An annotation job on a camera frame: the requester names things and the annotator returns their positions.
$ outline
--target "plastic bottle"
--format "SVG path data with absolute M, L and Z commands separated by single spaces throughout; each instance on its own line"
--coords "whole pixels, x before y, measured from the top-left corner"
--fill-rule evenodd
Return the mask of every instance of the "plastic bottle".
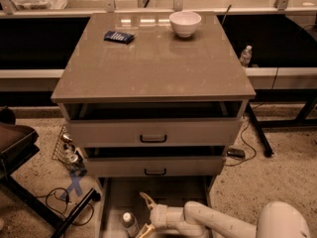
M 139 233 L 139 225 L 136 216 L 131 212 L 126 212 L 122 216 L 122 225 L 130 238 L 136 237 Z
M 247 46 L 240 55 L 239 61 L 243 67 L 248 67 L 252 57 L 252 46 Z

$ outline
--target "drawer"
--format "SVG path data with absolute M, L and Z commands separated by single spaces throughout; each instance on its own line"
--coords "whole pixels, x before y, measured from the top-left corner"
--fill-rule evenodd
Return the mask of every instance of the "drawer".
M 241 124 L 237 119 L 78 120 L 65 126 L 77 147 L 101 148 L 231 145 Z
M 98 149 L 84 160 L 97 177 L 216 176 L 221 173 L 224 147 L 161 147 Z

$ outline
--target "white bowl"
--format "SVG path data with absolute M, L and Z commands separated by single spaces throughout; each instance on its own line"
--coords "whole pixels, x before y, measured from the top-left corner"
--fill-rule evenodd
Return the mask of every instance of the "white bowl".
M 170 14 L 169 21 L 178 36 L 187 38 L 196 32 L 201 17 L 194 12 L 174 12 Z

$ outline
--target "speckled concrete floor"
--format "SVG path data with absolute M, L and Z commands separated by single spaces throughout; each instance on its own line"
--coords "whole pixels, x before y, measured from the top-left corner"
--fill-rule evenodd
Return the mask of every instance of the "speckled concrete floor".
M 292 116 L 298 107 L 292 108 L 262 106 L 257 110 L 259 117 L 275 118 Z M 42 110 L 15 109 L 17 124 L 32 126 L 40 135 L 40 151 L 14 173 L 15 179 L 34 195 L 46 195 L 56 187 L 67 188 L 71 184 L 68 170 L 52 160 L 53 150 L 60 133 L 63 119 L 57 108 Z M 211 201 L 215 209 L 234 217 L 257 223 L 261 209 L 275 200 L 285 201 L 295 206 L 306 218 L 311 237 L 317 237 L 317 128 L 265 130 L 274 150 L 272 158 L 263 155 L 263 147 L 249 118 L 244 124 L 233 147 L 243 149 L 247 158 L 255 152 L 241 139 L 257 151 L 256 156 L 235 167 L 226 166 L 217 177 L 211 190 Z M 236 161 L 228 160 L 227 165 Z M 93 178 L 85 176 L 80 181 L 82 193 L 92 187 L 97 188 Z M 71 208 L 82 198 L 73 190 L 70 194 Z M 64 205 L 52 199 L 59 210 Z M 85 226 L 71 226 L 66 238 L 95 237 L 100 203 L 93 202 L 95 215 Z M 91 209 L 86 209 L 79 222 L 89 218 Z M 5 227 L 0 232 L 2 238 L 44 238 L 51 237 L 53 229 L 16 195 L 0 184 L 0 215 L 5 219 Z

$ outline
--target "black handle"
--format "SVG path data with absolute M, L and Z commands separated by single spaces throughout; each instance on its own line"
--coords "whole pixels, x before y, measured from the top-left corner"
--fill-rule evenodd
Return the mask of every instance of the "black handle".
M 158 136 L 144 136 L 140 135 L 140 141 L 142 143 L 165 143 L 167 140 L 167 135 L 161 136 L 161 138 L 158 138 Z
M 145 175 L 148 177 L 162 177 L 166 175 L 166 169 L 163 169 L 162 173 L 148 172 L 147 169 L 145 169 Z

